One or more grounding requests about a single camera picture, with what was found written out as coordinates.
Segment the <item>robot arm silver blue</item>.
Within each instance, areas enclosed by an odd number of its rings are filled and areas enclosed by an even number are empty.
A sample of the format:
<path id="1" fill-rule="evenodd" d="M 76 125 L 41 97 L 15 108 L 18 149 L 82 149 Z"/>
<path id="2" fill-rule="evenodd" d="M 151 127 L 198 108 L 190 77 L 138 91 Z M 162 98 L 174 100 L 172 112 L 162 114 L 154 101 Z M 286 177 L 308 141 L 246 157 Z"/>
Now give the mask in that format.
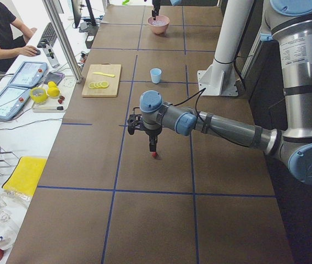
<path id="1" fill-rule="evenodd" d="M 152 0 L 153 9 L 151 14 L 153 20 L 156 20 L 159 16 L 161 6 L 178 6 L 181 2 L 181 0 Z"/>
<path id="2" fill-rule="evenodd" d="M 150 90 L 131 114 L 128 132 L 141 130 L 156 151 L 163 128 L 187 136 L 193 130 L 259 149 L 283 162 L 291 175 L 312 185 L 312 1 L 265 1 L 260 39 L 279 44 L 288 127 L 267 130 L 197 109 L 174 105 Z"/>

